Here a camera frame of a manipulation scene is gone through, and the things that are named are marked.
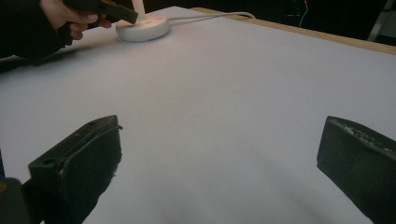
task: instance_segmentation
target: dark sleeve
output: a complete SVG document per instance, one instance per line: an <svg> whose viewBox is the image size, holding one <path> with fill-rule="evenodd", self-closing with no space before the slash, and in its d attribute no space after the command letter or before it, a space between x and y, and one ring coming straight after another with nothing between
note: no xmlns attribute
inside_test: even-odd
<svg viewBox="0 0 396 224"><path fill-rule="evenodd" d="M38 60L64 47L39 0L0 0L0 57Z"/></svg>

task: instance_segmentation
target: white round base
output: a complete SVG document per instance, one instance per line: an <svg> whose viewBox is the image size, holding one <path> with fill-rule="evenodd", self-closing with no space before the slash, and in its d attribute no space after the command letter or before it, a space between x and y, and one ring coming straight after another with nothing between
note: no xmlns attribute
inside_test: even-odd
<svg viewBox="0 0 396 224"><path fill-rule="evenodd" d="M163 15L149 14L133 25L128 21L118 21L118 36L128 42L145 42L166 35L169 31L169 20Z"/></svg>

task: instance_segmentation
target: power cord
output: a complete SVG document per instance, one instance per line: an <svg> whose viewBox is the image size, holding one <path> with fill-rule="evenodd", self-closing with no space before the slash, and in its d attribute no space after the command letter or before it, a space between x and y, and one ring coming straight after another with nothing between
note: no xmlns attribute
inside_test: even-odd
<svg viewBox="0 0 396 224"><path fill-rule="evenodd" d="M301 25L303 24L304 17L305 17L305 15L306 15L306 13L308 12L308 0L304 0L304 3L305 3L305 13L304 13L304 15L301 17L299 27L301 27Z"/></svg>
<svg viewBox="0 0 396 224"><path fill-rule="evenodd" d="M201 19L201 18L216 18L216 17L223 17L223 16L247 16L251 19L256 19L255 16L248 12L228 12L228 13L218 13L218 14L207 14L207 15L199 15L199 16L189 16L189 17L170 17L168 18L169 21L177 21L177 20L194 20L194 19Z"/></svg>

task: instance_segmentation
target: finger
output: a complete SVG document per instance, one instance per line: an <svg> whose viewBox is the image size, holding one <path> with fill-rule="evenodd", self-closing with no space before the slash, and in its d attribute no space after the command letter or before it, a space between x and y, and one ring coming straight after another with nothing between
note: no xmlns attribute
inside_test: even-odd
<svg viewBox="0 0 396 224"><path fill-rule="evenodd" d="M98 20L98 15L94 13L83 13L67 7L64 11L64 19L75 23L94 23Z"/></svg>
<svg viewBox="0 0 396 224"><path fill-rule="evenodd" d="M72 32L83 32L88 29L88 24L87 23L71 23L70 24L70 31Z"/></svg>
<svg viewBox="0 0 396 224"><path fill-rule="evenodd" d="M75 40L80 40L83 37L82 32L70 32L70 35L73 37Z"/></svg>
<svg viewBox="0 0 396 224"><path fill-rule="evenodd" d="M111 22L106 19L101 19L99 25L107 29L111 28Z"/></svg>

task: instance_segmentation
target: wooden table edge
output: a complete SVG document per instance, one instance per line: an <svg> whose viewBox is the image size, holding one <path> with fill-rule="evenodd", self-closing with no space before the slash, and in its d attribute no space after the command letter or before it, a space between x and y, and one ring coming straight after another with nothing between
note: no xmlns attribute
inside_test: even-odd
<svg viewBox="0 0 396 224"><path fill-rule="evenodd" d="M207 14L219 13L219 11L208 9L208 8L203 8L203 7L193 7L193 8L191 8L191 10L203 12L203 13L207 13ZM243 17L243 16L227 16L227 18L237 20L237 21L249 22L249 23L253 23L256 25L271 27L271 28L275 28L278 30L293 32L293 33L300 34L300 35L308 35L308 36L312 36L312 37L316 37L316 38L320 38L320 39L330 40L332 42L337 42L340 44L345 44L345 45L358 47L358 48L362 48L362 49L370 49L370 50L375 50L375 51L379 51L379 52L383 52L383 53L387 53L387 54L396 55L396 47L390 46L390 45L378 44L375 42L369 42L369 41L365 41L365 40L359 40L359 39L344 37L344 36L340 36L340 35L331 35L331 34L326 34L326 33L318 32L318 31L307 30L304 28L275 23L275 22L271 22L271 21L262 21L262 20L257 20L257 19L251 19L251 18Z"/></svg>

